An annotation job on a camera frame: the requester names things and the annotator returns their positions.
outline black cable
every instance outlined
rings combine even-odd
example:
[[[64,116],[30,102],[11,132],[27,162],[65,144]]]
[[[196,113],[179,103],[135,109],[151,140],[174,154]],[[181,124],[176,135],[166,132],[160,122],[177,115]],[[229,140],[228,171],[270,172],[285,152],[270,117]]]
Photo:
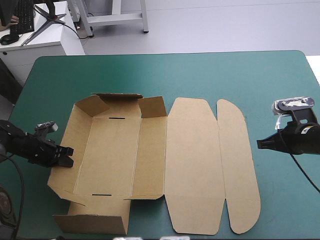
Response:
[[[311,185],[315,188],[315,190],[318,191],[318,193],[320,193],[320,189],[316,186],[316,184],[311,180],[311,178],[307,175],[307,173],[305,172],[305,170],[302,168],[302,166],[298,163],[297,159],[295,158],[295,156],[292,154],[291,149],[289,148],[289,146],[286,144],[286,142],[284,141],[283,137],[282,137],[282,133],[281,131],[278,129],[278,133],[280,136],[280,139],[284,145],[284,147],[286,148],[286,150],[288,151],[288,153],[290,154],[290,156],[292,157],[293,161],[295,162],[295,164],[298,166],[298,168],[300,169],[300,171],[303,173],[303,175],[306,177],[306,179],[309,181],[309,183],[311,183]]]
[[[25,201],[25,182],[24,182],[24,177],[22,175],[22,172],[18,166],[18,164],[16,163],[15,160],[13,160],[11,157],[13,156],[13,154],[11,154],[10,156],[6,156],[0,153],[0,156],[4,157],[4,160],[9,160],[10,162],[13,163],[13,165],[15,166],[17,172],[19,173],[19,177],[20,177],[20,182],[21,182],[21,201],[20,201],[20,209],[19,209],[19,217],[18,217],[18,221],[16,223],[16,228],[15,231],[13,232],[13,236],[12,239],[15,240],[17,238],[17,234],[18,234],[18,230],[20,227],[20,223],[21,223],[21,218],[22,218],[22,211],[24,208],[24,201]]]
[[[40,11],[38,11],[38,10],[36,9],[36,7],[33,7],[33,9],[34,9],[38,14],[40,14],[42,17],[45,17],[45,18],[48,19],[49,21],[55,22],[55,23],[57,23],[57,24],[61,24],[61,25],[63,25],[63,26],[66,26],[67,28],[71,29],[71,30],[77,35],[77,37],[78,37],[79,39],[87,39],[87,38],[89,38],[89,36],[80,37],[79,34],[78,34],[75,30],[73,30],[70,26],[68,26],[67,24],[58,22],[58,21],[56,21],[56,20],[54,20],[54,19],[51,19],[51,18],[43,15]]]

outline computer mouse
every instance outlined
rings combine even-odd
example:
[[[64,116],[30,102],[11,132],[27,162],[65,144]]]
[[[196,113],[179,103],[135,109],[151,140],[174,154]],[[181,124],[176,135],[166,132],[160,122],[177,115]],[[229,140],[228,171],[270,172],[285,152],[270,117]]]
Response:
[[[19,40],[18,34],[8,34],[8,35],[4,35],[0,39],[0,44],[1,45],[9,45],[9,44],[13,44],[13,43],[17,42],[18,40]]]

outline cardboard panel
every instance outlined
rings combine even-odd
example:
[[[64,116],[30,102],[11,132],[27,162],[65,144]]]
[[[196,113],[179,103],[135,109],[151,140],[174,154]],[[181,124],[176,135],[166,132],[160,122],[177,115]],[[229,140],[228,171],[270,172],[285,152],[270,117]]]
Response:
[[[167,117],[141,120],[131,199],[164,193]]]
[[[73,167],[55,166],[51,169],[48,185],[59,195],[60,198],[79,203],[74,193],[80,166],[86,150],[93,119],[83,112],[79,107],[74,106],[71,112],[67,127],[61,141],[62,146],[74,149]]]
[[[76,102],[75,105],[90,117],[103,113],[109,109],[104,101],[102,101],[97,95],[89,96],[81,101]]]
[[[232,230],[241,234],[256,223],[260,194],[248,130],[242,112],[224,99],[217,103],[226,202]]]
[[[136,99],[104,99],[103,100],[110,108],[107,111],[96,115],[95,118],[110,118],[110,119],[128,119],[141,118],[141,111]]]
[[[120,216],[54,215],[53,217],[64,233],[127,234]]]
[[[138,100],[142,118],[155,118],[167,116],[162,96],[141,98]]]
[[[130,196],[140,118],[94,118],[75,193]]]
[[[207,101],[177,98],[167,119],[165,185],[178,233],[217,233],[225,188],[218,124]]]
[[[86,206],[72,202],[68,215],[120,216],[121,225],[127,231],[129,224],[130,200],[116,196],[91,196]]]

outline person's hand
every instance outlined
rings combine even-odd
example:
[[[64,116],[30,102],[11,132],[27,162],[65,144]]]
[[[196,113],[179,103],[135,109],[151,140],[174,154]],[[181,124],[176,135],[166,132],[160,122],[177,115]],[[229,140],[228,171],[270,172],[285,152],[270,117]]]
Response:
[[[0,20],[0,31],[6,30],[12,25],[17,25],[19,23],[19,18],[17,16],[12,16],[11,22],[7,26],[2,26],[1,25],[1,20]]]

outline teal tabletop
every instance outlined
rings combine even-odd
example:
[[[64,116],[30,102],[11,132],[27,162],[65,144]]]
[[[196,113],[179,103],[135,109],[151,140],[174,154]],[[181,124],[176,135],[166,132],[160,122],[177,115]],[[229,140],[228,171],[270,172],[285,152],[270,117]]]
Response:
[[[283,98],[309,96],[320,116],[320,87],[303,53],[260,51],[228,53],[48,56],[39,58],[27,79],[10,121],[33,133],[38,123],[55,121],[49,137],[59,143],[74,102],[91,93],[140,93],[163,96],[167,111],[177,97],[206,99],[214,114],[218,99],[243,112],[261,197],[255,226],[237,235],[230,229],[225,204],[219,232],[194,239],[312,239],[320,238],[320,195],[286,153],[260,150],[256,140],[275,132],[271,106]],[[49,168],[14,157],[25,180],[25,203],[18,235],[23,238],[107,239],[111,235],[66,234],[52,215],[68,212],[69,202],[48,186]],[[320,185],[320,157],[299,155],[298,161]],[[0,165],[0,183],[20,204],[20,181],[10,162]],[[158,239],[177,235],[165,198],[131,203],[128,236]]]

